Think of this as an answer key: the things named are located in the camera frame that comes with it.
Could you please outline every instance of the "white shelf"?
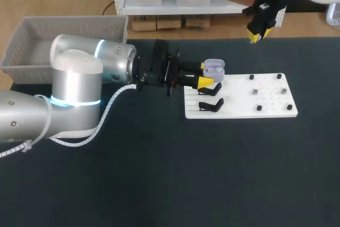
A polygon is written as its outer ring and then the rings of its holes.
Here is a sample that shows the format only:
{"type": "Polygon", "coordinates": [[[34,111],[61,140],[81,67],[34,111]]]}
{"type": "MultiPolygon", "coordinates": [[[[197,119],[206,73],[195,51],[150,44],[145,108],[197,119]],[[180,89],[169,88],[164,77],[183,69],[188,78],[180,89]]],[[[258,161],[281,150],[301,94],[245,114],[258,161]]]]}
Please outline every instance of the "white shelf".
{"type": "Polygon", "coordinates": [[[129,0],[122,0],[122,14],[125,15],[174,15],[174,14],[218,14],[242,13],[246,8],[228,0],[211,0],[210,6],[181,7],[176,5],[176,0],[162,0],[159,6],[133,6],[129,0]]]}

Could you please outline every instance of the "dark table surface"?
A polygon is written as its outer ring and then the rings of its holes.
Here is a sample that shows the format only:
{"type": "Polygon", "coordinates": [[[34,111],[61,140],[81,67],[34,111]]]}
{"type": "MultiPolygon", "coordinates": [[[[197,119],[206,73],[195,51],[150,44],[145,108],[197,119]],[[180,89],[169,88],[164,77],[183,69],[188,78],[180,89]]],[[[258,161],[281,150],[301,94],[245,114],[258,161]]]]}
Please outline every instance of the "dark table surface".
{"type": "MultiPolygon", "coordinates": [[[[154,42],[130,43],[143,55],[154,42]]],[[[340,38],[170,47],[183,60],[222,58],[228,74],[285,73],[298,116],[189,120],[182,88],[129,90],[86,146],[43,140],[0,160],[1,226],[340,225],[340,38]]],[[[117,88],[103,86],[103,109],[117,88]]]]}

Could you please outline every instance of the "white plate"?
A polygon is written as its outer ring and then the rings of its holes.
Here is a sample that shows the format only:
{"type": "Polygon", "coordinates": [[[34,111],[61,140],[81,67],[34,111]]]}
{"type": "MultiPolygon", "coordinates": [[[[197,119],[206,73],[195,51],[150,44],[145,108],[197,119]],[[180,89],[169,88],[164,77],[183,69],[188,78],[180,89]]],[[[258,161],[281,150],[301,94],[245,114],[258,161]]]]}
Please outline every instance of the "white plate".
{"type": "Polygon", "coordinates": [[[275,118],[296,117],[298,110],[289,89],[286,76],[281,73],[281,79],[275,74],[254,74],[254,79],[249,79],[249,74],[226,75],[222,88],[213,96],[199,95],[191,87],[184,87],[185,117],[188,119],[247,119],[247,118],[275,118]],[[215,105],[223,98],[224,104],[217,113],[200,111],[199,102],[215,105]]]}

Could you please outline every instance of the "gray plastic bin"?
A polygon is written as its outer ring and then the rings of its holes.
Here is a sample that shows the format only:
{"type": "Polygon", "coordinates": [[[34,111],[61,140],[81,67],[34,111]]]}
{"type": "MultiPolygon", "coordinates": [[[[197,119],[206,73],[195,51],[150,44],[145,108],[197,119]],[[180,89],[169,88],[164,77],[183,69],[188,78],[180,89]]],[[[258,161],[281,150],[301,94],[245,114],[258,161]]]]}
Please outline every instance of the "gray plastic bin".
{"type": "Polygon", "coordinates": [[[2,70],[17,84],[52,83],[49,51],[55,37],[68,34],[126,43],[127,16],[37,16],[21,20],[2,70]]]}

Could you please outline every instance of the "white cable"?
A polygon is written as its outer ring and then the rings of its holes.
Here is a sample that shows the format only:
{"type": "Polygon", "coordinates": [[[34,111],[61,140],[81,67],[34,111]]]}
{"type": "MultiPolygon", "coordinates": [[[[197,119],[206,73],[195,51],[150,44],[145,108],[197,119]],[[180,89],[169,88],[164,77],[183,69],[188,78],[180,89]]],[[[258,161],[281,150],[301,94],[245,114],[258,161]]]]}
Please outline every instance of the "white cable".
{"type": "Polygon", "coordinates": [[[49,125],[51,123],[51,119],[52,119],[52,106],[51,106],[51,103],[50,103],[50,101],[48,100],[47,97],[45,97],[43,95],[35,95],[35,97],[41,97],[47,103],[47,120],[46,120],[45,126],[44,126],[41,134],[33,141],[32,140],[26,140],[24,143],[22,143],[22,144],[20,144],[16,147],[13,147],[12,149],[9,149],[7,151],[0,153],[0,158],[5,157],[5,156],[10,155],[10,154],[13,154],[13,153],[20,151],[20,150],[22,150],[23,152],[26,152],[27,150],[32,148],[32,145],[34,145],[36,142],[38,142],[40,139],[42,139],[44,137],[44,135],[46,134],[46,132],[49,128],[49,125]]]}
{"type": "Polygon", "coordinates": [[[115,101],[116,97],[122,93],[123,91],[125,90],[128,90],[128,89],[136,89],[137,88],[137,85],[125,85],[123,86],[122,88],[120,88],[118,91],[116,91],[116,93],[111,97],[110,101],[108,102],[106,108],[105,108],[105,111],[103,113],[103,116],[101,117],[100,121],[99,121],[99,124],[96,128],[96,130],[94,131],[94,133],[89,137],[87,138],[86,140],[82,141],[82,142],[79,142],[79,143],[68,143],[68,142],[65,142],[65,141],[62,141],[62,140],[59,140],[59,139],[56,139],[56,138],[50,138],[51,140],[53,140],[54,142],[58,143],[58,144],[61,144],[63,146],[69,146],[69,147],[79,147],[79,146],[83,146],[83,145],[86,145],[87,143],[89,143],[91,140],[93,140],[93,138],[97,135],[97,133],[99,132],[101,126],[103,125],[104,123],[104,120],[112,106],[112,103],[113,101],[115,101]]]}

